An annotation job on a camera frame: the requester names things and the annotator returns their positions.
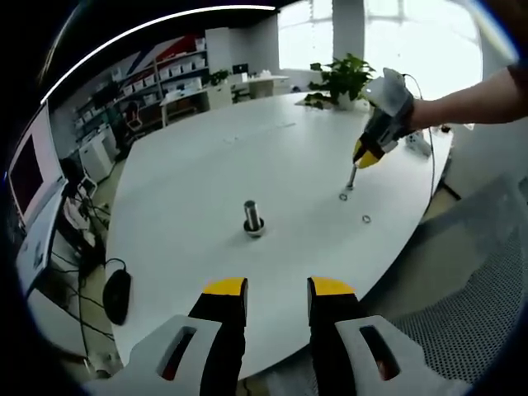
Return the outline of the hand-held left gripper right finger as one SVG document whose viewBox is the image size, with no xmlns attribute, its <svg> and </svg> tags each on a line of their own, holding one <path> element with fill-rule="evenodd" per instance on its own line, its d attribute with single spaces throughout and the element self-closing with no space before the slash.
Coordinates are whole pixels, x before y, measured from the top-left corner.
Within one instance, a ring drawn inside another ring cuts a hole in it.
<svg viewBox="0 0 528 396">
<path fill-rule="evenodd" d="M 310 351 L 321 395 L 465 395 L 469 384 L 447 379 L 421 346 L 385 318 L 367 314 L 341 280 L 307 279 Z"/>
</svg>

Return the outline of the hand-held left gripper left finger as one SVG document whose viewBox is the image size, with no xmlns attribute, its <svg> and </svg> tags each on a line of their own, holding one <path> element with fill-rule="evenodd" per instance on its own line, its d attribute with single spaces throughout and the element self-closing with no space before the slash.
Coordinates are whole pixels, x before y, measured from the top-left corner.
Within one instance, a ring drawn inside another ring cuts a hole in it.
<svg viewBox="0 0 528 396">
<path fill-rule="evenodd" d="M 109 379 L 88 395 L 234 395 L 245 352 L 248 281 L 207 285 L 187 315 L 177 314 L 138 342 Z"/>
</svg>

